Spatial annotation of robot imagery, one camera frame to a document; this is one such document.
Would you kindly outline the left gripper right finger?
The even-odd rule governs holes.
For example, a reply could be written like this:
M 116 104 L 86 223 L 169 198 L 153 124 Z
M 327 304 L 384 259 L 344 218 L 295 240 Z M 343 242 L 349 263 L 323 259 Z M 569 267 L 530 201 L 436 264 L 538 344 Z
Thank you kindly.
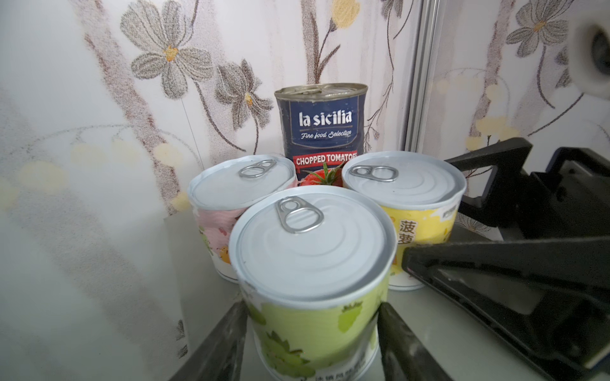
M 389 303 L 378 309 L 377 331 L 385 380 L 453 380 Z

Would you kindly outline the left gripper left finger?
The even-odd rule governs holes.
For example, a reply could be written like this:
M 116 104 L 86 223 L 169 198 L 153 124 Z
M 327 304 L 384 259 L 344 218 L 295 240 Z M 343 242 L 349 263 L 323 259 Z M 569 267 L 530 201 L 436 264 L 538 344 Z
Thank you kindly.
M 234 381 L 241 378 L 248 310 L 244 301 L 222 317 L 171 381 Z

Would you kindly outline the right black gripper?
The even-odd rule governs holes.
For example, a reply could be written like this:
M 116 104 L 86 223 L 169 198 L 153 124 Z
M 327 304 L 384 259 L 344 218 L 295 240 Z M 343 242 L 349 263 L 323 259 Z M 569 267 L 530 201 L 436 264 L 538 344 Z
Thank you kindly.
M 458 212 L 496 228 L 514 221 L 532 144 L 522 137 L 449 159 L 491 168 Z M 609 370 L 609 163 L 561 148 L 530 174 L 517 208 L 526 240 L 416 245 L 402 268 L 462 308 L 532 368 L 555 380 Z

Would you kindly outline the yellow label can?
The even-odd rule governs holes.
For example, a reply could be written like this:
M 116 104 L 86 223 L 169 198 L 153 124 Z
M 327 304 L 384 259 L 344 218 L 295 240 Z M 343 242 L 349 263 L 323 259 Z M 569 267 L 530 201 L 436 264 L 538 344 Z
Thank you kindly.
M 395 228 L 398 246 L 389 288 L 414 291 L 424 285 L 402 268 L 406 249 L 449 240 L 467 180 L 446 161 L 405 151 L 372 152 L 342 169 L 343 185 L 379 204 Z

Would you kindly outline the green label can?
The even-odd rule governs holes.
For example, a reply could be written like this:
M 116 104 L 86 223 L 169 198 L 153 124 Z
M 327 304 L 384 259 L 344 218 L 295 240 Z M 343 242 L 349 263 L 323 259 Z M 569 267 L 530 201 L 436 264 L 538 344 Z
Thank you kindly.
M 257 352 L 278 380 L 356 380 L 378 348 L 397 234 L 375 201 L 295 187 L 251 206 L 229 254 Z

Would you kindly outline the pink white can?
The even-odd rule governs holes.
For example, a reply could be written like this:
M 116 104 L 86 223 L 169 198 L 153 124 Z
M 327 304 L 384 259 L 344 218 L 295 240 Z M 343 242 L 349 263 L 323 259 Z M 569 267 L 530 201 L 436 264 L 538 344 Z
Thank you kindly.
M 252 205 L 298 184 L 294 163 L 278 155 L 227 160 L 191 180 L 187 196 L 214 268 L 223 279 L 238 277 L 230 263 L 229 241 L 238 219 Z

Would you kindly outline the blue red tomato can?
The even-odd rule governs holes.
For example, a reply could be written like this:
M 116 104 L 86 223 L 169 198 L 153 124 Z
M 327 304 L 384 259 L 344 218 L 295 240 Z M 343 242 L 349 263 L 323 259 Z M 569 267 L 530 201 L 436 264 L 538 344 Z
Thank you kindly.
M 298 180 L 336 168 L 364 153 L 365 84 L 285 87 L 275 92 L 284 155 Z

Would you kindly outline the grey metal cabinet box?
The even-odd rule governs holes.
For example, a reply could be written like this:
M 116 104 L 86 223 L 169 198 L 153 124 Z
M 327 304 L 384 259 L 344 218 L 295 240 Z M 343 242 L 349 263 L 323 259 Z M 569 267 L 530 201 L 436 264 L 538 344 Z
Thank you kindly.
M 164 220 L 175 268 L 188 360 L 241 295 L 219 276 L 194 217 Z M 429 287 L 392 291 L 389 302 L 454 380 L 541 380 L 503 341 Z

